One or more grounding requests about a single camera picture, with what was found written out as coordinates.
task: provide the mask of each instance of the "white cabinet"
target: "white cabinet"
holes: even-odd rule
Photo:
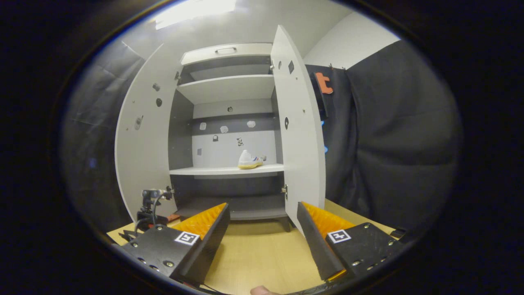
[[[135,218],[141,205],[141,189],[172,184],[182,216],[230,202],[232,219],[289,216],[301,230],[298,202],[324,206],[323,140],[309,75],[284,28],[278,26],[273,44],[203,48],[185,53],[180,63],[159,63],[156,55],[162,50],[135,78],[119,119],[118,181],[131,216]],[[152,67],[157,71],[144,71]],[[158,70],[162,67],[169,70]],[[169,85],[160,85],[160,90],[171,96],[163,98],[170,113],[129,101],[155,100],[155,81]],[[142,137],[131,130],[140,112],[150,112],[140,128],[151,133]],[[145,125],[153,121],[156,129]],[[246,126],[248,121],[256,124]],[[124,151],[124,145],[133,152]],[[263,156],[264,165],[237,168],[243,149]],[[163,202],[163,209],[174,209],[164,203],[169,202]]]

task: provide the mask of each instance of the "cabinet handle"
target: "cabinet handle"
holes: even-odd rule
[[[216,53],[216,54],[220,54],[220,53],[219,53],[219,50],[224,50],[224,49],[233,49],[234,51],[236,51],[236,47],[227,47],[227,48],[220,48],[220,49],[217,49],[217,50],[215,50],[215,53]]]

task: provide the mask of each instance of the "wooden table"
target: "wooden table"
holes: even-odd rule
[[[353,224],[370,222],[391,234],[394,230],[325,200],[325,209]],[[169,226],[179,223],[175,220]],[[134,230],[128,224],[107,233],[117,244],[127,243],[118,233]],[[206,285],[223,293],[249,294],[264,285],[285,294],[323,284],[304,236],[284,231],[278,221],[231,222],[205,278]]]

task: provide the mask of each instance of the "sneaker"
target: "sneaker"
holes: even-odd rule
[[[251,154],[244,150],[238,159],[238,168],[240,169],[253,169],[261,166],[264,162],[259,157],[253,157]]]

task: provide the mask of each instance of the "cabinet door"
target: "cabinet door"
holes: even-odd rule
[[[302,232],[298,202],[324,208],[325,158],[319,108],[302,57],[282,26],[275,34],[271,62],[288,187],[286,213]]]
[[[142,206],[143,189],[171,186],[168,132],[171,105],[182,66],[173,50],[161,45],[146,60],[129,86],[116,126],[116,177],[133,220]],[[173,200],[161,201],[158,215],[177,210]]]

